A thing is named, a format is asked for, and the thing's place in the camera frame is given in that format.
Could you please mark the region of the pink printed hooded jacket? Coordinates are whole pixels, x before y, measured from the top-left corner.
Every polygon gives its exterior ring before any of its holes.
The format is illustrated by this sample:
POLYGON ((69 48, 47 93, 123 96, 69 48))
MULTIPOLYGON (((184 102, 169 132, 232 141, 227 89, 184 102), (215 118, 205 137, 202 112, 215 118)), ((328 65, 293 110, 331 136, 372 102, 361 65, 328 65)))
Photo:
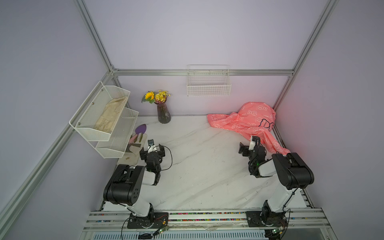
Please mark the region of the pink printed hooded jacket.
POLYGON ((266 103, 248 102, 237 113, 208 114, 207 119, 211 127, 234 131, 247 140, 252 136, 259 137, 261 144, 272 154, 286 155, 291 152, 282 147, 272 135, 276 112, 266 103))

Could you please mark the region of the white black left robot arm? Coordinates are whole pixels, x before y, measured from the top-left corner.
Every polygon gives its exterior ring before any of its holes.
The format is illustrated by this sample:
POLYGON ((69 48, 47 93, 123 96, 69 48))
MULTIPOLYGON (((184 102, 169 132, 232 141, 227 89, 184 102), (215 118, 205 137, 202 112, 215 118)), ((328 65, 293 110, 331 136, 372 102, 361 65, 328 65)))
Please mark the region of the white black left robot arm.
POLYGON ((165 156, 165 146, 151 145, 146 151, 140 150, 145 166, 119 164, 104 189, 104 201, 124 206, 135 217, 150 216, 153 206, 140 197, 140 192, 143 185, 156 186, 159 183, 165 156))

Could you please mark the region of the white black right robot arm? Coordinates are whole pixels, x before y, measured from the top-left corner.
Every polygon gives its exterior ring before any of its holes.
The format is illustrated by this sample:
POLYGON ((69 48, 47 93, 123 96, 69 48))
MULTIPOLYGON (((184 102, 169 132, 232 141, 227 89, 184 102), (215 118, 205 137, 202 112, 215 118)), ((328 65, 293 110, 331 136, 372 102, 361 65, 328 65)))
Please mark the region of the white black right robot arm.
POLYGON ((269 178, 276 175, 280 181, 260 211, 246 212, 249 227, 287 227, 287 206, 297 192, 313 184, 315 178, 312 170, 297 153, 276 153, 272 154, 271 159, 266 159, 267 151, 257 136, 251 137, 248 146, 240 143, 239 154, 249 159, 251 176, 269 178))

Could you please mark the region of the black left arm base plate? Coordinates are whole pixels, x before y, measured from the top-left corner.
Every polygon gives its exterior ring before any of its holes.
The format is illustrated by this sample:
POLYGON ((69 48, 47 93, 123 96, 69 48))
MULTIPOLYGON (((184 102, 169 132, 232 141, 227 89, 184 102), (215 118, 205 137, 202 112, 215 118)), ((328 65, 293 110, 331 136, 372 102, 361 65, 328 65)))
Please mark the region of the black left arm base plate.
POLYGON ((149 213, 147 217, 130 214, 126 223, 127 229, 159 229, 168 224, 169 213, 149 213))

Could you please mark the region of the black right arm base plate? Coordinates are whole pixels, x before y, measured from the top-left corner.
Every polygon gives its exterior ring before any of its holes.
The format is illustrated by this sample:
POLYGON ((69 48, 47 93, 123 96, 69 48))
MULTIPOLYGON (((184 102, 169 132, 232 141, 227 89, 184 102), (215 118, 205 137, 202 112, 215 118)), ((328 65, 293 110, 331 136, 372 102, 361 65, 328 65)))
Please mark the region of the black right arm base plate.
POLYGON ((247 211, 248 226, 253 227, 286 227, 288 225, 285 213, 247 211))

